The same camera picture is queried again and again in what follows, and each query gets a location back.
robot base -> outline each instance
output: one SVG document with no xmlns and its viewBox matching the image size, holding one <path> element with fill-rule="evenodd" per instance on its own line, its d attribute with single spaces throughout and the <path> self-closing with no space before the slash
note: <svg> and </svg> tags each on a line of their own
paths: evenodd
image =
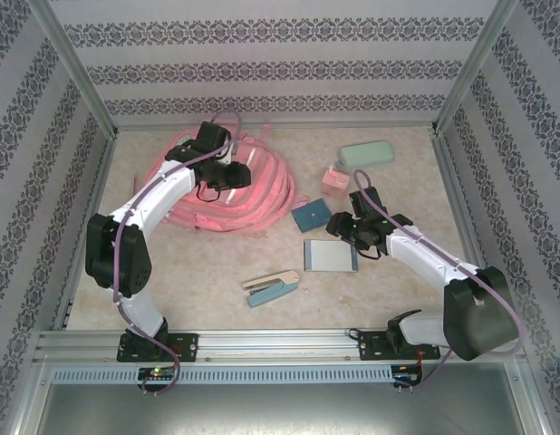
<svg viewBox="0 0 560 435">
<path fill-rule="evenodd" d="M 182 363 L 196 361 L 199 339 L 197 333 L 169 333 L 168 323 L 163 319 L 163 325 L 154 338 L 175 352 Z M 173 357 L 147 339 L 125 330 L 119 341 L 117 361 L 119 363 L 168 363 L 173 362 Z"/>
<path fill-rule="evenodd" d="M 399 361 L 416 360 L 421 351 L 422 360 L 435 360 L 441 357 L 439 347 L 429 344 L 413 346 L 405 343 L 402 347 L 395 349 L 391 346 L 390 338 L 386 331 L 359 331 L 352 329 L 349 337 L 359 344 L 359 356 L 361 361 Z"/>
</svg>

stapler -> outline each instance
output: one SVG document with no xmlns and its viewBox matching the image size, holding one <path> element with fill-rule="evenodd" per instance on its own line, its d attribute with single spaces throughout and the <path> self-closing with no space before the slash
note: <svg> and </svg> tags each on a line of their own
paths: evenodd
<svg viewBox="0 0 560 435">
<path fill-rule="evenodd" d="M 242 287 L 250 292 L 250 296 L 246 300 L 250 308 L 254 308 L 293 292 L 298 288 L 299 280 L 300 277 L 295 270 L 288 270 L 280 274 L 247 281 L 242 284 Z"/>
</svg>

pink box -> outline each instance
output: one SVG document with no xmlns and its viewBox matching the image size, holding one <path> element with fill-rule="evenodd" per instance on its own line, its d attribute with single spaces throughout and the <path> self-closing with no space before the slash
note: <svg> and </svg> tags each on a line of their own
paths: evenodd
<svg viewBox="0 0 560 435">
<path fill-rule="evenodd" d="M 334 170 L 333 166 L 330 166 L 324 173 L 320 190 L 326 195 L 343 197 L 346 195 L 346 189 L 349 187 L 350 180 L 351 178 L 348 175 L 342 174 Z"/>
</svg>

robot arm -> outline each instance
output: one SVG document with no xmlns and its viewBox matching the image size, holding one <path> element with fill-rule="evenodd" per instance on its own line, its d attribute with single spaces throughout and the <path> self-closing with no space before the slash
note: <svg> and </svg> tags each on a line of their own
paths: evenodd
<svg viewBox="0 0 560 435">
<path fill-rule="evenodd" d="M 230 143 L 230 136 L 223 127 L 210 122 L 202 123 L 198 136 L 170 150 L 155 177 L 129 202 L 107 217 L 96 214 L 89 220 L 85 270 L 111 294 L 115 238 L 124 221 L 119 267 L 121 300 L 116 304 L 121 304 L 130 319 L 128 334 L 141 348 L 147 349 L 143 352 L 151 358 L 157 356 L 160 349 L 139 337 L 133 325 L 161 343 L 167 340 L 168 325 L 154 305 L 147 285 L 151 262 L 146 242 L 161 219 L 199 182 L 207 183 L 216 191 L 249 186 L 248 167 L 231 162 L 231 155 L 235 152 L 233 144 L 225 147 L 226 143 Z M 202 158 L 220 148 L 223 151 L 212 158 Z"/>
<path fill-rule="evenodd" d="M 386 213 L 374 187 L 364 192 Z M 517 338 L 517 326 L 511 315 L 461 271 L 463 268 L 480 278 L 512 305 L 507 281 L 499 270 L 480 269 L 459 260 L 423 236 L 409 219 L 393 216 L 404 229 L 417 236 L 409 237 L 374 209 L 360 191 L 350 197 L 355 217 L 347 212 L 336 213 L 326 230 L 355 246 L 357 251 L 376 247 L 379 254 L 400 260 L 443 294 L 442 312 L 414 310 L 389 321 L 387 337 L 393 349 L 398 352 L 408 344 L 432 344 L 450 347 L 457 356 L 469 361 Z"/>
</svg>

patterned wallpaper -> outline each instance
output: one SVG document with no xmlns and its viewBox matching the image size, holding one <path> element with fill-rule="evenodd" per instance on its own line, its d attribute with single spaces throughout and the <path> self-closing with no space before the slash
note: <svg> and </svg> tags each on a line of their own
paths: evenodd
<svg viewBox="0 0 560 435">
<path fill-rule="evenodd" d="M 52 1 L 120 127 L 434 121 L 496 0 L 152 3 Z"/>
<path fill-rule="evenodd" d="M 58 309 L 106 147 L 21 0 L 0 1 L 0 433 Z"/>
<path fill-rule="evenodd" d="M 560 433 L 560 1 L 519 3 L 446 134 L 478 242 L 507 272 Z"/>
</svg>

